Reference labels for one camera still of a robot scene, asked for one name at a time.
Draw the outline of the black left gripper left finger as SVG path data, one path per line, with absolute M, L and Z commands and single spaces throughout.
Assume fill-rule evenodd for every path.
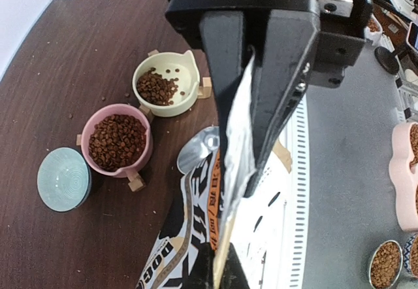
M 209 243 L 202 244 L 193 268 L 184 281 L 185 289 L 213 289 L 213 261 L 215 253 Z

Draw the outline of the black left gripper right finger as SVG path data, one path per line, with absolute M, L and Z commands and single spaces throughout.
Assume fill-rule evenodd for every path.
M 221 289 L 249 289 L 244 270 L 232 243 L 229 245 L 227 260 L 219 287 Z

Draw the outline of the dog food bag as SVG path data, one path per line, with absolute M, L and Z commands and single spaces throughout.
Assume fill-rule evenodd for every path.
M 180 193 L 172 202 L 137 282 L 138 288 L 182 288 L 202 244 L 215 253 L 214 288 L 220 288 L 232 243 L 249 288 L 261 288 L 265 254 L 281 222 L 279 168 L 291 170 L 289 156 L 271 152 L 255 193 L 245 197 L 256 172 L 250 118 L 252 65 L 247 65 L 229 113 L 222 179 L 219 149 L 183 175 Z

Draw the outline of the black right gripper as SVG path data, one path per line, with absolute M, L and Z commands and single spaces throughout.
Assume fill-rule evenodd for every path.
M 206 54 L 217 107 L 222 179 L 227 122 L 244 69 L 246 24 L 246 39 L 254 46 L 265 35 L 263 48 L 256 51 L 251 85 L 256 172 L 244 194 L 251 197 L 274 143 L 302 98 L 296 89 L 303 79 L 302 70 L 313 67 L 310 83 L 314 86 L 339 87 L 346 67 L 355 64 L 365 44 L 372 0 L 168 2 L 167 21 L 190 47 L 203 48 Z

